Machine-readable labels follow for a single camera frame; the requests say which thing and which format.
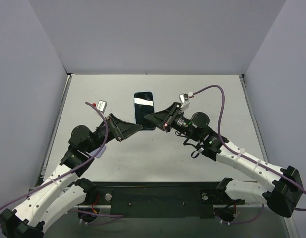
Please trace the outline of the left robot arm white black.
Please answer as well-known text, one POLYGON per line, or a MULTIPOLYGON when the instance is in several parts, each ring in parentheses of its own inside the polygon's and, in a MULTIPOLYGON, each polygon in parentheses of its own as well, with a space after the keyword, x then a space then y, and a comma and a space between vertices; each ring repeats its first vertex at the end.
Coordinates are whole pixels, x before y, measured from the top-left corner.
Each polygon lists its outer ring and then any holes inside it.
POLYGON ((2 233, 8 238, 41 238, 71 208, 94 202, 96 186, 82 178, 83 173, 107 142, 121 142, 141 130, 142 126, 121 121, 113 114, 94 132, 84 125, 75 127, 67 152, 48 179, 21 204, 0 214, 2 233))

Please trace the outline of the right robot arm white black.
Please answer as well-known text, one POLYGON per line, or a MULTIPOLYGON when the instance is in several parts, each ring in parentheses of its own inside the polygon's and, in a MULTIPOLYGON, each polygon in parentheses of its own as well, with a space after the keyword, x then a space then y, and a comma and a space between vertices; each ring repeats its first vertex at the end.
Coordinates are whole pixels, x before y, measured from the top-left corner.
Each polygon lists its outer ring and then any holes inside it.
POLYGON ((226 203, 229 200, 244 200, 266 204, 273 212, 287 218, 294 212, 302 196, 303 187, 296 168, 283 168, 247 153, 211 129, 206 113, 196 112, 190 119, 184 117, 179 103, 147 114, 145 118, 162 131, 169 132, 174 129, 187 140, 195 141, 197 144, 192 157, 204 155, 252 179, 251 182, 229 180, 216 189, 218 201, 226 203))

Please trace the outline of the phone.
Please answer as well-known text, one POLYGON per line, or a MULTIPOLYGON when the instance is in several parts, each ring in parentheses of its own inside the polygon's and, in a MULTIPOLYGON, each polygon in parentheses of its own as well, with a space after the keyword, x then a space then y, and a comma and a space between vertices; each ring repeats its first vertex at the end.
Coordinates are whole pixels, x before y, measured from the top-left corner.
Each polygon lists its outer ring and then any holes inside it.
POLYGON ((135 122, 142 126, 142 130, 154 130, 155 126, 144 116, 154 113, 154 100, 152 92, 136 92, 134 94, 135 122))

